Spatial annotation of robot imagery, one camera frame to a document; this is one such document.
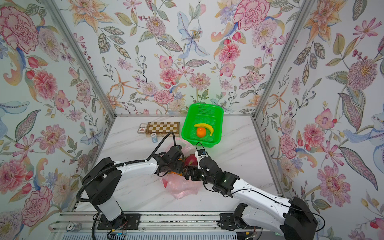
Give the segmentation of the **pink plastic bag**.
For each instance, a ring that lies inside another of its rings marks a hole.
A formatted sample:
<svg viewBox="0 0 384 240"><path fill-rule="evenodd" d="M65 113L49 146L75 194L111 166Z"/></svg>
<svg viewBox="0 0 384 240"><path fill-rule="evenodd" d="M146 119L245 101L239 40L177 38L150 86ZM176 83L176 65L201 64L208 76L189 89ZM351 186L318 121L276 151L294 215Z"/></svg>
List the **pink plastic bag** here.
<svg viewBox="0 0 384 240"><path fill-rule="evenodd" d="M182 145L182 152L185 157L188 157L191 154L195 154L195 147L191 144ZM186 180L181 174L176 174L174 172L160 177L161 183L164 186L164 189L170 193L175 199L179 200L189 195L197 195L200 188L203 186L203 183L200 181L190 181Z"/></svg>

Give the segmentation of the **orange fruit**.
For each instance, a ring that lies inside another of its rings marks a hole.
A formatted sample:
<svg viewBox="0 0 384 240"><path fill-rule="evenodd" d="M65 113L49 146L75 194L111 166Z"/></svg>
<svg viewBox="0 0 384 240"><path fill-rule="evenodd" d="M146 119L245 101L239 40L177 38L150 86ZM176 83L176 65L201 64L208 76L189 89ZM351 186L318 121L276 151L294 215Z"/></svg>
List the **orange fruit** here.
<svg viewBox="0 0 384 240"><path fill-rule="evenodd" d="M207 130L204 127L197 128L197 137L204 138L207 135Z"/></svg>

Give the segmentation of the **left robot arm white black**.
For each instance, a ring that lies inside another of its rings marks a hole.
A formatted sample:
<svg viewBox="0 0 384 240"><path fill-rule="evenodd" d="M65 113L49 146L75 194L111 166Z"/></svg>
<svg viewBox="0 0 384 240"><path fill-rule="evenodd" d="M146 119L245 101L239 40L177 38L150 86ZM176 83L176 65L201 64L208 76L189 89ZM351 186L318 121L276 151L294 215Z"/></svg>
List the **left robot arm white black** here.
<svg viewBox="0 0 384 240"><path fill-rule="evenodd" d="M140 176L181 173L182 156L182 146L175 145L167 152L152 154L147 160L114 162L104 158L85 176L76 199L92 204L110 223L121 224L124 212L114 197L118 184Z"/></svg>

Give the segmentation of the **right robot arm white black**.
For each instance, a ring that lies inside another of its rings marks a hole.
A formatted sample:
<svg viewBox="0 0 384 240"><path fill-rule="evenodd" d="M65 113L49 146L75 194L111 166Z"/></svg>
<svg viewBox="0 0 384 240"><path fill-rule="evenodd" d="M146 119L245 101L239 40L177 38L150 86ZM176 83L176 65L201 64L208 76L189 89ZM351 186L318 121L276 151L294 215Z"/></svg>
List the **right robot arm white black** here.
<svg viewBox="0 0 384 240"><path fill-rule="evenodd" d="M183 169L184 177L211 184L214 192L239 200L242 211L238 223L276 232L286 240L314 239L319 222L304 200L271 195L233 173L222 171L211 157L198 158L197 166Z"/></svg>

